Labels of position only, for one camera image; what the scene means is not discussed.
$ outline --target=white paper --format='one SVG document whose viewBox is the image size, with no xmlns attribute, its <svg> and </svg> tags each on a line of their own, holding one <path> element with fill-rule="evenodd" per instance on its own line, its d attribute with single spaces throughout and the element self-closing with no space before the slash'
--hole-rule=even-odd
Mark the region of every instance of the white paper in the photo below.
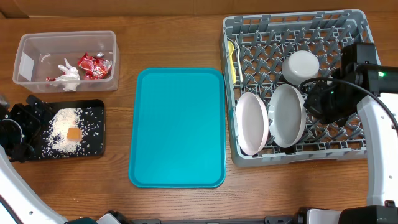
<svg viewBox="0 0 398 224">
<path fill-rule="evenodd" d="M 23 52 L 21 56 L 21 62 L 19 63 L 18 74 L 22 75 L 28 81 L 32 81 L 34 63 L 35 62 L 33 59 Z"/>
</svg>

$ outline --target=white bowl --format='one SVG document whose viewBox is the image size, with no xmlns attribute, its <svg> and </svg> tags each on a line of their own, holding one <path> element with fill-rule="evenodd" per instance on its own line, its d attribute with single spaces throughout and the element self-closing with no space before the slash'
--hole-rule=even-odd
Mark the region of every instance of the white bowl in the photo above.
<svg viewBox="0 0 398 224">
<path fill-rule="evenodd" d="M 267 108 L 259 96 L 244 93 L 236 105 L 238 143 L 249 156 L 257 154 L 266 145 L 268 138 Z"/>
<path fill-rule="evenodd" d="M 282 64 L 283 76 L 293 85 L 299 85 L 305 80 L 317 77 L 318 71 L 319 61 L 317 57 L 306 50 L 294 52 Z"/>
<path fill-rule="evenodd" d="M 283 84 L 275 90 L 269 105 L 268 118 L 272 120 L 269 132 L 275 137 L 275 143 L 283 148 L 293 146 L 305 128 L 307 114 L 303 97 L 298 89 Z"/>
</svg>

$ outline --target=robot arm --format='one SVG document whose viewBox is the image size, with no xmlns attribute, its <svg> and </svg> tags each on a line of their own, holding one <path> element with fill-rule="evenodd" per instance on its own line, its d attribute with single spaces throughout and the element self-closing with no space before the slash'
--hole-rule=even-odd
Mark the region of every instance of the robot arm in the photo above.
<svg viewBox="0 0 398 224">
<path fill-rule="evenodd" d="M 379 98 L 398 114 L 398 95 L 381 93 Z M 381 106 L 370 96 L 357 105 L 366 136 L 369 167 L 368 205 L 398 205 L 398 136 Z"/>
<path fill-rule="evenodd" d="M 48 207 L 13 168 L 0 146 L 0 196 L 16 223 L 64 224 L 68 220 Z"/>
</svg>

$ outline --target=white tissue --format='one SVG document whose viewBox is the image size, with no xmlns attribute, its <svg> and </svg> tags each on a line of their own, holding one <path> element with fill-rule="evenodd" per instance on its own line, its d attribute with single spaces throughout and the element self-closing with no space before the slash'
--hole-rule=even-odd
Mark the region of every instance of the white tissue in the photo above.
<svg viewBox="0 0 398 224">
<path fill-rule="evenodd" d="M 65 74 L 56 78 L 55 81 L 80 80 L 79 71 L 77 70 L 77 68 L 70 66 L 70 64 L 68 63 L 68 60 L 66 60 L 65 58 L 64 58 L 64 60 L 65 60 L 66 67 L 63 65 L 58 65 L 58 68 L 61 71 L 65 72 Z M 63 85 L 65 85 L 65 88 L 63 89 L 64 91 L 76 91 L 79 83 L 67 83 L 67 84 L 63 84 Z"/>
</svg>

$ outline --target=wooden table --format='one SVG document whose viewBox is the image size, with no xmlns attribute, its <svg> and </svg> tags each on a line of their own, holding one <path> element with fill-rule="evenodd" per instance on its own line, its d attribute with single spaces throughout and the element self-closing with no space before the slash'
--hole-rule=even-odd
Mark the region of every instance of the wooden table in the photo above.
<svg viewBox="0 0 398 224">
<path fill-rule="evenodd" d="M 383 65 L 398 66 L 396 12 L 365 12 Z M 106 152 L 100 159 L 14 163 L 39 197 L 68 219 L 99 218 L 109 209 L 129 218 L 161 220 L 262 218 L 291 215 L 300 206 L 342 210 L 366 204 L 368 166 L 360 161 L 317 161 L 241 168 L 231 160 L 217 189 L 138 189 L 129 180 L 136 78 L 149 67 L 221 70 L 219 37 L 226 16 L 102 17 L 0 20 L 0 92 L 11 104 L 30 92 L 12 82 L 22 35 L 112 30 L 120 49 L 119 89 L 114 92 L 37 94 L 44 101 L 99 98 L 106 105 Z M 159 88 L 159 100 L 162 90 Z"/>
</svg>

